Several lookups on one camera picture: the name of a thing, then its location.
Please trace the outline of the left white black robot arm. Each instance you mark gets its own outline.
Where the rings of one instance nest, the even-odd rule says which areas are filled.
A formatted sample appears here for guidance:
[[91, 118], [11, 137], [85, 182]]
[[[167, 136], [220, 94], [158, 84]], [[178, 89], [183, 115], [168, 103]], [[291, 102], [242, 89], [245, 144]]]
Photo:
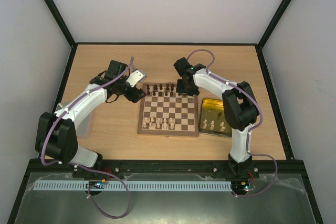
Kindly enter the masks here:
[[107, 70], [92, 78], [74, 100], [53, 113], [45, 112], [40, 116], [35, 150], [44, 166], [54, 163], [95, 166], [99, 153], [79, 145], [77, 128], [113, 95], [122, 95], [132, 103], [145, 97], [146, 93], [137, 88], [137, 84], [146, 79], [146, 73], [135, 68], [133, 62], [131, 59], [127, 65], [111, 60]]

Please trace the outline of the wooden chess board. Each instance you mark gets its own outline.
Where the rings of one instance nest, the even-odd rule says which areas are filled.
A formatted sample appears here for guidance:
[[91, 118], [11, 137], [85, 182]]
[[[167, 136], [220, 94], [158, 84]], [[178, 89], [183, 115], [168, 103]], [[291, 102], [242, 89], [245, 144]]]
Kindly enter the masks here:
[[138, 130], [141, 135], [198, 137], [198, 98], [177, 92], [175, 83], [144, 83]]

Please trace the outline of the yellow tin tray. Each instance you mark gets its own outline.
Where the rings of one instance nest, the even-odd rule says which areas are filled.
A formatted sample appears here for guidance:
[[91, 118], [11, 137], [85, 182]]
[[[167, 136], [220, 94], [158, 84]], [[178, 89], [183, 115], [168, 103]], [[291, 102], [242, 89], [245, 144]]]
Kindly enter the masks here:
[[201, 103], [199, 126], [200, 133], [231, 137], [232, 128], [225, 119], [222, 100], [204, 98]]

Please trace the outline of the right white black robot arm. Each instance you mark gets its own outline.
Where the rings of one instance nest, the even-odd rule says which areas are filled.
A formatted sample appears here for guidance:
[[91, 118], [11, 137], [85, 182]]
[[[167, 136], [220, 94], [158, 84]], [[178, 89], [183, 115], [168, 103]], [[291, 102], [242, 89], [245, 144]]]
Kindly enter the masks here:
[[202, 64], [193, 66], [184, 57], [174, 63], [174, 68], [181, 77], [176, 86], [178, 93], [197, 96], [199, 88], [203, 88], [222, 99], [225, 120], [232, 129], [228, 169], [236, 178], [245, 176], [252, 162], [251, 132], [260, 116], [251, 86], [247, 82], [226, 80]]

